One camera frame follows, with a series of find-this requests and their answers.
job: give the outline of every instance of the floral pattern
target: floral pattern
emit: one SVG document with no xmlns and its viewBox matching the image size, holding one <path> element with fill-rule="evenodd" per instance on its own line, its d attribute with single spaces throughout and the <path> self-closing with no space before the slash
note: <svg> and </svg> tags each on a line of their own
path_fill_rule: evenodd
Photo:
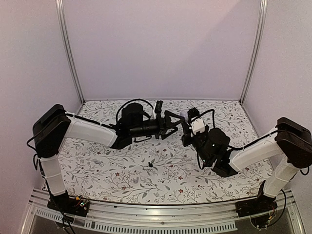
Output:
<svg viewBox="0 0 312 234">
<path fill-rule="evenodd" d="M 116 112 L 124 103 L 89 101 L 79 115 L 114 124 Z M 150 107 L 145 103 L 142 105 L 149 112 Z M 256 138 L 237 101 L 166 100 L 163 103 L 163 110 L 177 114 L 193 107 L 200 112 L 214 108 L 216 127 L 231 138 L 233 146 L 245 145 Z M 211 127 L 211 114 L 203 118 Z M 183 147 L 181 136 L 180 127 L 166 140 L 152 138 L 133 143 L 123 150 L 113 150 L 81 139 L 66 139 L 59 153 L 65 186 L 71 195 L 104 201 L 203 203 L 253 196 L 260 183 L 272 173 L 267 160 L 228 178 L 219 177 L 211 168 L 200 170 L 195 150 Z"/>
</svg>

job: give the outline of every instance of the vertical metal post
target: vertical metal post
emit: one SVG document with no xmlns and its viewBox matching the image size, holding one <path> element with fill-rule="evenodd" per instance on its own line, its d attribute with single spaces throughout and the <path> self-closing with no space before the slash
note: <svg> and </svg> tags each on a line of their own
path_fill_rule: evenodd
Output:
<svg viewBox="0 0 312 234">
<path fill-rule="evenodd" d="M 251 79 L 253 76 L 255 63 L 257 60 L 257 56 L 258 56 L 258 52 L 259 52 L 259 48 L 260 48 L 260 43 L 261 43 L 261 38 L 262 38 L 262 34 L 263 34 L 263 28 L 264 28 L 266 13 L 267 13 L 267 0 L 261 0 L 259 19 L 258 19 L 258 27 L 257 27 L 257 31 L 256 31 L 256 37 L 254 40 L 254 45 L 253 45 L 253 53 L 252 53 L 252 57 L 251 57 L 251 60 L 249 63 L 244 87 L 243 87 L 243 90 L 242 90 L 242 93 L 241 93 L 241 96 L 239 99 L 239 102 L 242 105 L 244 105 L 244 102 L 245 102 L 245 99 L 247 96 L 247 92 L 248 92 L 248 88 L 250 86 L 250 82 L 251 82 Z"/>
<path fill-rule="evenodd" d="M 65 48 L 70 72 L 72 74 L 74 86 L 75 86 L 79 101 L 83 104 L 85 102 L 85 99 L 83 97 L 81 85 L 80 85 L 80 82 L 78 79 L 78 75 L 77 75 L 77 71 L 76 71 L 76 67 L 75 67 L 75 63 L 74 63 L 72 50 L 71 50 L 70 43 L 69 43 L 69 37 L 68 37 L 68 32 L 67 32 L 67 27 L 66 27 L 66 22 L 65 22 L 63 0 L 56 0 L 56 5 L 57 5 L 60 32 L 61 32 L 61 35 L 63 38 L 64 48 Z"/>
</svg>

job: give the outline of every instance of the robotic arm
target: robotic arm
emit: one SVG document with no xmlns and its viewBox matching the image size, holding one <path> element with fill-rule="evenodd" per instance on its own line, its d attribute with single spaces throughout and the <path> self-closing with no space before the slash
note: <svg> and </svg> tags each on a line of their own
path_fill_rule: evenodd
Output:
<svg viewBox="0 0 312 234">
<path fill-rule="evenodd" d="M 235 148 L 229 145 L 230 138 L 221 129 L 214 127 L 209 130 L 208 125 L 204 125 L 197 109 L 181 115 L 186 119 L 182 123 L 183 145 L 193 145 L 198 163 L 198 157 L 203 161 L 202 169 L 213 166 L 212 171 L 221 177 L 233 176 L 256 162 L 284 155 L 273 174 L 261 184 L 257 198 L 235 204 L 239 217 L 276 209 L 275 198 L 279 191 L 298 171 L 312 165 L 310 131 L 285 117 L 280 118 L 276 127 L 264 136 L 244 147 Z M 256 217 L 253 222 L 265 228 L 268 218 Z"/>
<path fill-rule="evenodd" d="M 122 109 L 121 119 L 117 119 L 116 125 L 106 125 L 75 116 L 66 112 L 59 104 L 45 113 L 34 124 L 34 136 L 29 141 L 35 141 L 40 171 L 47 182 L 51 197 L 48 207 L 80 216 L 86 216 L 88 211 L 88 200 L 82 200 L 81 197 L 70 198 L 65 189 L 58 161 L 59 148 L 64 138 L 84 139 L 112 149 L 125 148 L 132 144 L 133 137 L 135 142 L 136 137 L 150 139 L 155 136 L 157 139 L 165 139 L 178 130 L 177 125 L 183 118 L 169 111 L 165 111 L 165 117 L 161 117 L 162 103 L 157 101 L 152 114 L 148 115 L 139 103 L 127 102 L 128 105 Z M 171 117 L 178 118 L 179 121 L 171 122 Z"/>
</svg>

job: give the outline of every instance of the white wall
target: white wall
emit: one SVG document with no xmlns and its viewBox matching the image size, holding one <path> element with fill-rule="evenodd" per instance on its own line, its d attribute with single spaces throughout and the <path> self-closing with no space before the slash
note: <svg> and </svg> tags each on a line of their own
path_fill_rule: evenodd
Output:
<svg viewBox="0 0 312 234">
<path fill-rule="evenodd" d="M 85 98 L 239 99 L 260 1 L 64 1 Z"/>
<path fill-rule="evenodd" d="M 246 100 L 263 134 L 288 117 L 312 130 L 312 1 L 269 1 L 261 48 Z M 273 160 L 274 165 L 280 158 Z M 291 189 L 307 233 L 312 233 L 312 173 L 298 174 Z"/>
<path fill-rule="evenodd" d="M 0 3 L 0 233 L 18 232 L 33 187 L 42 184 L 26 146 L 52 105 L 77 111 L 55 1 Z"/>
</svg>

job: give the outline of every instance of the metal frame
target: metal frame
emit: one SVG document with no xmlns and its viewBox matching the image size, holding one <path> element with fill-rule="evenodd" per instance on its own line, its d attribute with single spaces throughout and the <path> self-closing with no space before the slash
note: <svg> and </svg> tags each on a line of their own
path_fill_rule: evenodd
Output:
<svg viewBox="0 0 312 234">
<path fill-rule="evenodd" d="M 298 209 L 293 194 L 286 190 L 287 207 L 292 216 L 295 233 L 304 234 Z M 34 189 L 29 200 L 29 210 L 22 234 L 28 234 L 34 216 L 60 222 L 61 214 L 47 208 L 49 194 Z M 278 210 L 284 206 L 284 196 L 276 197 Z M 141 234 L 181 234 L 188 233 L 224 233 L 236 230 L 235 221 L 239 218 L 235 212 L 235 200 L 187 205 L 140 205 L 105 201 L 91 201 L 86 218 L 73 216 L 74 227 L 105 233 L 141 233 Z"/>
<path fill-rule="evenodd" d="M 56 0 L 56 5 L 57 5 L 60 32 L 61 32 L 61 35 L 63 38 L 64 48 L 65 48 L 70 72 L 71 72 L 71 75 L 73 78 L 74 86 L 75 86 L 79 101 L 81 102 L 81 104 L 83 104 L 85 102 L 85 99 L 84 99 L 82 88 L 81 88 L 81 85 L 80 85 L 80 82 L 78 79 L 78 75 L 77 75 L 77 71 L 76 71 L 76 67 L 75 67 L 75 63 L 74 63 L 74 57 L 73 57 L 72 49 L 71 49 L 70 43 L 69 43 L 68 31 L 67 31 L 66 21 L 65 21 L 65 12 L 64 12 L 64 6 L 63 6 L 63 0 Z"/>
<path fill-rule="evenodd" d="M 262 34 L 263 34 L 263 28 L 264 28 L 264 23 L 265 23 L 265 16 L 267 13 L 267 0 L 261 0 L 260 4 L 260 11 L 259 11 L 259 19 L 258 19 L 258 26 L 257 26 L 257 31 L 256 31 L 256 37 L 254 40 L 254 45 L 253 45 L 253 53 L 252 57 L 249 63 L 248 71 L 247 71 L 247 76 L 245 79 L 245 83 L 243 86 L 243 90 L 239 99 L 239 102 L 244 104 L 247 96 L 247 92 L 250 86 L 250 82 L 254 73 L 254 68 L 255 68 L 255 63 L 257 60 L 260 44 L 261 44 L 261 39 L 262 39 Z"/>
</svg>

